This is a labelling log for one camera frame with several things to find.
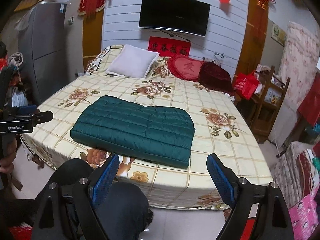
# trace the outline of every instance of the black pants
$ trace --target black pants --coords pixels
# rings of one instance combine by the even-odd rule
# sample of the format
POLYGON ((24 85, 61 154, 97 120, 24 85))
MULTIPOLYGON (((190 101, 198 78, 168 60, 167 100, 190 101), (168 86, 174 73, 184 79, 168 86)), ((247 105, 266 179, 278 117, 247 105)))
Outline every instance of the black pants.
MULTIPOLYGON (((52 182, 59 186, 71 185, 88 177, 92 171, 93 168, 81 159, 69 160, 52 174, 35 200, 1 201, 0 215, 8 227, 21 222, 32 224, 44 191, 52 182)), ((136 185, 117 182, 111 186, 104 203, 95 212, 110 240, 136 240, 146 225, 148 200, 136 185)))

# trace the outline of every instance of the picture on wall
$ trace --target picture on wall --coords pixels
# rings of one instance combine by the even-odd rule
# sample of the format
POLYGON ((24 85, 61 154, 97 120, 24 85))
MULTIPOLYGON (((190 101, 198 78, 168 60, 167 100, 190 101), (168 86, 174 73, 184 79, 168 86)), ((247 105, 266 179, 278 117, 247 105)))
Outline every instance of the picture on wall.
POLYGON ((271 38, 280 43, 282 46, 285 44, 286 33, 278 25, 273 24, 271 38))

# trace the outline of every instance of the blue gripper pad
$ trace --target blue gripper pad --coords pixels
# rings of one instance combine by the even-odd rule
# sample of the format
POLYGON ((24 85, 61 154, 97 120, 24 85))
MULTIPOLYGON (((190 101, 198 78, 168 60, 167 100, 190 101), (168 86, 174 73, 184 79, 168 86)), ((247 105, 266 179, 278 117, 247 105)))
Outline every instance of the blue gripper pad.
POLYGON ((95 209, 98 205, 102 204, 109 192, 113 179, 115 178, 119 169, 119 157, 114 155, 109 165, 106 167, 102 176, 93 187, 91 204, 95 209))
POLYGON ((223 202, 234 207, 236 201, 234 199, 233 187, 212 155, 207 157, 207 170, 216 185, 223 202))

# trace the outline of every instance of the floral bed sheet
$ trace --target floral bed sheet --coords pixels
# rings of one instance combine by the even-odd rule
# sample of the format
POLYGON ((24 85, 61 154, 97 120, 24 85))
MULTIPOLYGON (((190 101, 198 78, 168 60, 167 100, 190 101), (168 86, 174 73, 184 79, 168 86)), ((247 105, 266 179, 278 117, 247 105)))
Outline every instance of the floral bed sheet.
POLYGON ((39 108, 51 110, 51 122, 23 134, 25 150, 37 154, 57 169, 71 158, 99 167, 109 152, 75 143, 70 130, 84 109, 109 95, 144 106, 169 106, 186 110, 195 126, 188 169, 172 168, 119 156, 116 180, 130 181, 143 191, 149 204, 171 209, 225 209, 207 171, 206 158, 216 153, 226 167, 251 183, 267 185, 272 177, 249 127, 229 96, 210 91, 199 83, 174 77, 166 58, 159 57, 146 79, 109 76, 105 70, 123 46, 110 46, 88 66, 84 76, 58 91, 39 108))

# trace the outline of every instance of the person's hand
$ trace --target person's hand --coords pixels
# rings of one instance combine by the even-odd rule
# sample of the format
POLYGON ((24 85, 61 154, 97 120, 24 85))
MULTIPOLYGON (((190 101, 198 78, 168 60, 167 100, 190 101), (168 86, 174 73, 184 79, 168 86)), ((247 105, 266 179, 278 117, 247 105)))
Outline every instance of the person's hand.
POLYGON ((14 165, 13 160, 16 158, 17 150, 17 140, 14 138, 12 143, 7 147, 7 156, 0 160, 0 172, 11 173, 13 171, 14 165))

